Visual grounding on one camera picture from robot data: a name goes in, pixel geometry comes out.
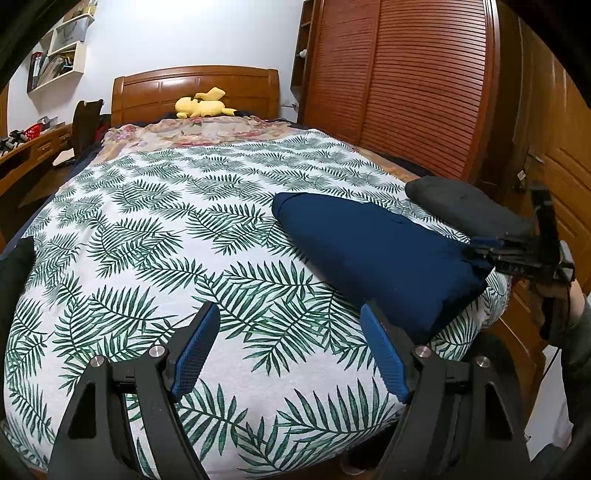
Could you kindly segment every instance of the red basket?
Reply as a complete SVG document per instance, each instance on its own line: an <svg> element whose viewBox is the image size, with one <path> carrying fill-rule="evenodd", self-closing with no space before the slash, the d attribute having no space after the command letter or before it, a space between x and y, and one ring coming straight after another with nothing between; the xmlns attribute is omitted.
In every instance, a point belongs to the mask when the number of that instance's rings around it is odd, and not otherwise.
<svg viewBox="0 0 591 480"><path fill-rule="evenodd" d="M43 124L35 124L25 130L25 135L29 140L33 140L33 138L37 138L39 135L41 135L42 128Z"/></svg>

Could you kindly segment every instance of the gray sleeve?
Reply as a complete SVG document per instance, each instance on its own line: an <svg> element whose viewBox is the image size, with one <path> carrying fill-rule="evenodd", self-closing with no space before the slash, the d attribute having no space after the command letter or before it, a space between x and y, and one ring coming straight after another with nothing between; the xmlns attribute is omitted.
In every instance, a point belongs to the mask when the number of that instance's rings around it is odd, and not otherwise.
<svg viewBox="0 0 591 480"><path fill-rule="evenodd" d="M591 306L588 302L579 322L566 332L561 358L569 419L576 431L591 414Z"/></svg>

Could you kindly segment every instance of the wooden desk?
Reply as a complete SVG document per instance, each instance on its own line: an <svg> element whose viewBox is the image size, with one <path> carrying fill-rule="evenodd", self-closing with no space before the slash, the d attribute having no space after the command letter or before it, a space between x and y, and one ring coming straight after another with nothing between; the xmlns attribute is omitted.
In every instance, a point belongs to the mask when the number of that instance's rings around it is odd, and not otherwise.
<svg viewBox="0 0 591 480"><path fill-rule="evenodd" d="M72 125L55 128L0 157L0 251L5 239L18 232L40 206L39 202L25 205L23 199L44 181L55 157L69 148L71 134Z"/></svg>

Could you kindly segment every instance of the wooden door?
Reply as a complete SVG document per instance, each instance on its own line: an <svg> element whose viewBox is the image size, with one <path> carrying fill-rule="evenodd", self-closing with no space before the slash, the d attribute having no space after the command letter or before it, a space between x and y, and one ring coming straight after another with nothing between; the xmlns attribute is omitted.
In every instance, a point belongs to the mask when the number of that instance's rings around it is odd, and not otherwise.
<svg viewBox="0 0 591 480"><path fill-rule="evenodd" d="M548 186L554 199L560 238L568 242L579 283L588 293L591 288L591 109L548 47L523 22L521 27L523 90L515 130L515 155L505 179L507 194L503 204L520 215L532 216L530 194L515 188L517 174L522 169L527 174L527 184L537 180ZM528 303L527 286L519 282L502 322L493 329L511 348L529 410L541 380L544 365L541 351L545 343L530 321Z"/></svg>
<svg viewBox="0 0 591 480"><path fill-rule="evenodd" d="M359 145L466 180L479 170L499 69L496 2L381 2Z"/></svg>
<svg viewBox="0 0 591 480"><path fill-rule="evenodd" d="M0 137L8 135L8 85L0 92Z"/></svg>
<svg viewBox="0 0 591 480"><path fill-rule="evenodd" d="M323 0L304 123L356 144L368 95L380 0Z"/></svg>

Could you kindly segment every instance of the louvered wooden door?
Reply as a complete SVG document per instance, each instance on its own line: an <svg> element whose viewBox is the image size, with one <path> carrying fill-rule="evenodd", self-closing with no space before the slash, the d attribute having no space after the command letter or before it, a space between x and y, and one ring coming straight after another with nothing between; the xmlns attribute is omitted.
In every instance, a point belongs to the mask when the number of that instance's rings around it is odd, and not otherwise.
<svg viewBox="0 0 591 480"><path fill-rule="evenodd" d="M304 122L467 179L497 55L494 0L324 0Z"/></svg>
<svg viewBox="0 0 591 480"><path fill-rule="evenodd" d="M304 123L357 143L378 28L380 0L324 0Z"/></svg>

